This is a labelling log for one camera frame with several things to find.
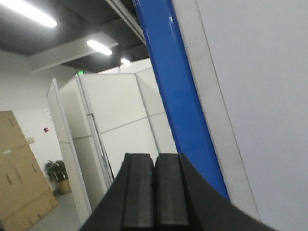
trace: ceiling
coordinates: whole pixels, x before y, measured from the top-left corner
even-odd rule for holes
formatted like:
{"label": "ceiling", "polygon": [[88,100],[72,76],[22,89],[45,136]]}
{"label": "ceiling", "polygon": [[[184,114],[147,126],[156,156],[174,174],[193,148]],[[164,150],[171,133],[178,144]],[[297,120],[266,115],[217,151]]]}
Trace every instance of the ceiling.
{"label": "ceiling", "polygon": [[[99,72],[120,65],[121,57],[131,61],[148,58],[143,42],[104,0],[26,0],[51,16],[58,25],[41,26],[0,5],[0,49],[23,55],[33,55],[82,38],[104,32],[118,45],[111,56],[101,53],[88,55],[65,65]],[[122,0],[136,17],[132,0]]]}

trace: fluorescent light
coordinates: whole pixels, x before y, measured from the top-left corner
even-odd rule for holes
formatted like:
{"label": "fluorescent light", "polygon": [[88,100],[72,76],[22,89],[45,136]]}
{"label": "fluorescent light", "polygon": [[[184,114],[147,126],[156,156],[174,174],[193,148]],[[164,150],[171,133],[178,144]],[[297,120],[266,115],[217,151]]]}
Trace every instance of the fluorescent light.
{"label": "fluorescent light", "polygon": [[127,59],[125,59],[125,58],[122,58],[121,59],[121,63],[123,63],[124,65],[130,65],[130,60],[127,60]]}
{"label": "fluorescent light", "polygon": [[96,51],[98,51],[100,53],[103,53],[105,55],[111,55],[112,54],[111,50],[109,50],[107,47],[105,47],[104,45],[100,44],[97,41],[89,40],[87,42],[87,44],[88,44],[89,47],[95,49]]}
{"label": "fluorescent light", "polygon": [[48,27],[57,25],[51,17],[22,0],[0,0],[0,4]]}

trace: black plastic part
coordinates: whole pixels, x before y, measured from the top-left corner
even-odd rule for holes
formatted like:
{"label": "black plastic part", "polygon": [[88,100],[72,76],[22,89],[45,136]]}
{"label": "black plastic part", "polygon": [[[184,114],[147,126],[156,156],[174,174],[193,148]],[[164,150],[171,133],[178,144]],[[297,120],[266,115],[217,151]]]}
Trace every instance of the black plastic part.
{"label": "black plastic part", "polygon": [[149,154],[131,154],[122,230],[153,230],[153,162]]}
{"label": "black plastic part", "polygon": [[251,218],[215,191],[180,154],[186,203],[194,231],[274,231]]}
{"label": "black plastic part", "polygon": [[115,181],[80,231],[121,231],[130,159],[126,154]]}
{"label": "black plastic part", "polygon": [[155,217],[159,230],[187,230],[189,221],[178,154],[160,154],[155,164]]}

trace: cardboard box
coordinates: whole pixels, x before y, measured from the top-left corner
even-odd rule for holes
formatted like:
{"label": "cardboard box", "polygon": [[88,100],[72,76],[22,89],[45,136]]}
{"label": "cardboard box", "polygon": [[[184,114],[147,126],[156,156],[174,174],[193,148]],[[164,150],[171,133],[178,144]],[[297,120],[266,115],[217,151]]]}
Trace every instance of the cardboard box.
{"label": "cardboard box", "polygon": [[26,231],[57,206],[11,111],[0,112],[0,223]]}

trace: blue metal post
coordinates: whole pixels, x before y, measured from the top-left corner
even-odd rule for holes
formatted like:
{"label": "blue metal post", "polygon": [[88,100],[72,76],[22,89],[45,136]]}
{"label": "blue metal post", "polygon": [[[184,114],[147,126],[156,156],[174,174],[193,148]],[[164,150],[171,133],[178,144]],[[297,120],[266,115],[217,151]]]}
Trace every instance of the blue metal post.
{"label": "blue metal post", "polygon": [[177,150],[228,199],[171,0],[134,2]]}

